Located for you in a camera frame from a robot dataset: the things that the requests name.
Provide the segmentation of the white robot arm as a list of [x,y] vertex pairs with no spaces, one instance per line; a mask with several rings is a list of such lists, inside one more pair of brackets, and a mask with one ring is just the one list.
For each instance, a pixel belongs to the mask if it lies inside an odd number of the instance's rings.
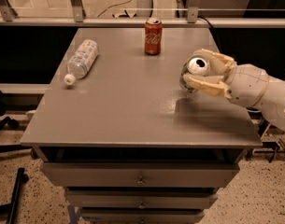
[[230,103],[259,110],[264,119],[285,132],[285,81],[252,64],[198,49],[184,64],[180,83],[187,92],[202,91]]

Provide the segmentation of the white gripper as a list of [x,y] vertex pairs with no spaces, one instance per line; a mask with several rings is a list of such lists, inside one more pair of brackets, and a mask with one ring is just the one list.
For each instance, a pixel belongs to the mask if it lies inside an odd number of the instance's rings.
[[216,76],[184,74],[182,78],[188,93],[201,91],[213,97],[227,98],[242,107],[254,107],[263,97],[269,83],[265,70],[252,64],[236,66],[232,57],[208,49],[198,49],[193,54],[206,58]]

